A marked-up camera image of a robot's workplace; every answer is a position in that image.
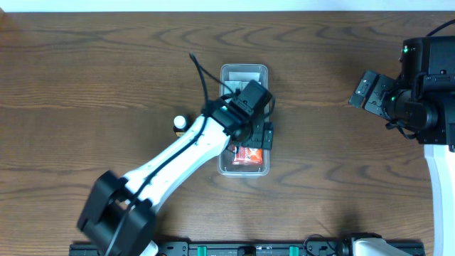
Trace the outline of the red Panadol medicine box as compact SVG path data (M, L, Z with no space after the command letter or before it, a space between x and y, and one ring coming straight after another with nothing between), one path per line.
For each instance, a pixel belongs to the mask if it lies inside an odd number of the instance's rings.
M261 149L243 146L232 147L233 165L260 165L263 164L263 152Z

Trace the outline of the clear plastic container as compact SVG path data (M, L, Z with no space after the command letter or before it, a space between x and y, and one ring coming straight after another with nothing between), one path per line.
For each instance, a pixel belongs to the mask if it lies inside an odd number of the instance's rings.
M269 74L268 69L263 64L224 64L221 67L220 78L224 84L228 81L229 72L255 72L260 73L260 85L266 89L269 87ZM220 94L223 95L222 86L220 86ZM270 150L262 149L263 164L260 165L233 165L232 164L232 147L230 145L226 151L218 156L218 172L225 176L238 177L238 178L252 178L266 175L270 170Z

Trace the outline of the white green medicine box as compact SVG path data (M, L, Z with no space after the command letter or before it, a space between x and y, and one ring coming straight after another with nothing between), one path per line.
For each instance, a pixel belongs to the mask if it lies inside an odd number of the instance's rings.
M225 85L222 86L223 95L242 91L247 85L247 82L243 81L225 81Z

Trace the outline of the small dark medicine bottle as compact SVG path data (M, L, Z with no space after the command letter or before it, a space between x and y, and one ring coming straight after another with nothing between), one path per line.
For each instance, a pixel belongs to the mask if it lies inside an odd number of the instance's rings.
M173 119L173 131L177 137L182 137L188 130L188 120L183 115L178 115Z

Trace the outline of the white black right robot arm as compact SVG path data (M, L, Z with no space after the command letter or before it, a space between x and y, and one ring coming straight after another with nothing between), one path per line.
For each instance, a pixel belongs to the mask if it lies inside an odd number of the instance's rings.
M432 85L428 75L394 80L367 70L350 105L387 120L405 138L424 147L432 184L434 254L454 254L454 86Z

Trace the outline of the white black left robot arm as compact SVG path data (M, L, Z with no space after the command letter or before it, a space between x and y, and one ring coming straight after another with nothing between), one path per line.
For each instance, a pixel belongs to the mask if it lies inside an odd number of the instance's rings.
M101 255L156 255L156 215L168 197L230 142L250 140L266 118L269 96L227 95L208 100L182 137L144 165L93 184L77 228Z

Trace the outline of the white paper leaflet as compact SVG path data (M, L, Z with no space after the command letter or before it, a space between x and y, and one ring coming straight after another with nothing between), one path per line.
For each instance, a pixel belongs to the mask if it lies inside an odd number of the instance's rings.
M251 80L255 80L257 82L260 81L260 73L255 72L229 72L228 73L228 81L242 81L242 82L249 82Z

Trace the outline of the black mounting rail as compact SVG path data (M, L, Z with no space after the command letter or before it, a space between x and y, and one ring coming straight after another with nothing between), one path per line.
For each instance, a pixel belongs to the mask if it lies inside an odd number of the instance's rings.
M410 255L424 256L422 243L391 242L392 246ZM89 243L74 243L69 247L69 256L100 256L102 253ZM294 256L294 255L348 255L347 252L335 252L326 242L310 241L278 244L229 244L229 243L188 243L165 242L159 245L158 256Z

